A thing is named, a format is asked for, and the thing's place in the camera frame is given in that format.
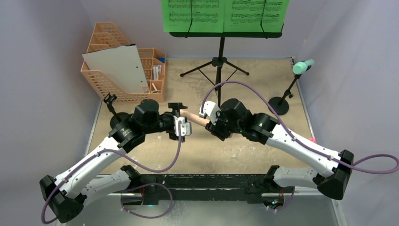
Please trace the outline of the pink toy microphone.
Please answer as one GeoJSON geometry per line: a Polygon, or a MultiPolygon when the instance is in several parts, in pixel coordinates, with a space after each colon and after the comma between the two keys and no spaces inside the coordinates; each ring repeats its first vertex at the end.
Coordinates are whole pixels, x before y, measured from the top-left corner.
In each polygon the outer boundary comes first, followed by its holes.
{"type": "Polygon", "coordinates": [[[183,109],[180,110],[180,115],[182,117],[187,118],[190,122],[193,122],[202,127],[205,127],[210,122],[208,119],[204,119],[194,113],[191,113],[191,112],[189,112],[187,110],[183,110],[183,109]]]}

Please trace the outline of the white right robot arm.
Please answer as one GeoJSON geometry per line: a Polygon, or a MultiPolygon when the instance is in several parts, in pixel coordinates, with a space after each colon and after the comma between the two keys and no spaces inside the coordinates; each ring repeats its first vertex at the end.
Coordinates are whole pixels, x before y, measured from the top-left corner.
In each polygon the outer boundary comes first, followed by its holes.
{"type": "Polygon", "coordinates": [[[271,192],[281,187],[308,187],[334,200],[342,200],[352,170],[354,155],[348,150],[335,151],[322,147],[297,133],[285,129],[281,122],[266,113],[251,113],[244,104],[231,98],[221,107],[206,101],[199,116],[208,117],[205,128],[224,141],[233,133],[247,140],[277,148],[308,165],[307,168],[277,166],[264,179],[271,192]]]}

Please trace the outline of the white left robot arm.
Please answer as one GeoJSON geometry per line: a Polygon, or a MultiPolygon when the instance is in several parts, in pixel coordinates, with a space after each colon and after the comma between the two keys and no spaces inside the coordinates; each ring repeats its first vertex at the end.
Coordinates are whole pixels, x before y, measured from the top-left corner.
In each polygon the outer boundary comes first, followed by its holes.
{"type": "Polygon", "coordinates": [[[133,113],[114,113],[111,131],[87,156],[65,172],[40,180],[45,200],[43,211],[51,209],[56,221],[66,223],[77,217],[83,209],[108,194],[128,191],[143,193],[147,187],[158,183],[146,183],[136,171],[138,162],[121,167],[115,173],[96,179],[96,176],[119,158],[128,154],[145,141],[148,134],[166,132],[179,145],[191,133],[191,124],[181,111],[182,103],[169,103],[169,111],[159,113],[159,103],[153,99],[142,101],[133,113]]]}

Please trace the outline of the peach plastic file organizer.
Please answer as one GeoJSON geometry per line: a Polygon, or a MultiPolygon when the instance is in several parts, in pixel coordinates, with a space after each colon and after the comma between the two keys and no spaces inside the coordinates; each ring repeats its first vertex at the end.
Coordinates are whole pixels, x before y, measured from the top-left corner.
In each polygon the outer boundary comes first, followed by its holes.
{"type": "Polygon", "coordinates": [[[154,99],[164,102],[166,54],[138,48],[112,22],[97,22],[81,73],[100,97],[115,94],[119,102],[154,99]]]}

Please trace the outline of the black round microphone stand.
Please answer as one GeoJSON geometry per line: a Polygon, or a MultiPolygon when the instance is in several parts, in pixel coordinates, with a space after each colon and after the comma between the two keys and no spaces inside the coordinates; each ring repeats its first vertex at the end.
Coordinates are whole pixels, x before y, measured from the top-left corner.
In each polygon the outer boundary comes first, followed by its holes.
{"type": "Polygon", "coordinates": [[[110,93],[108,93],[103,99],[109,112],[111,112],[113,114],[113,116],[110,119],[110,127],[112,129],[115,128],[115,126],[117,124],[119,124],[120,122],[123,122],[124,120],[126,120],[129,117],[129,114],[126,112],[117,113],[115,111],[115,108],[113,107],[113,103],[116,101],[116,99],[117,99],[117,96],[115,94],[111,95],[110,93]]]}

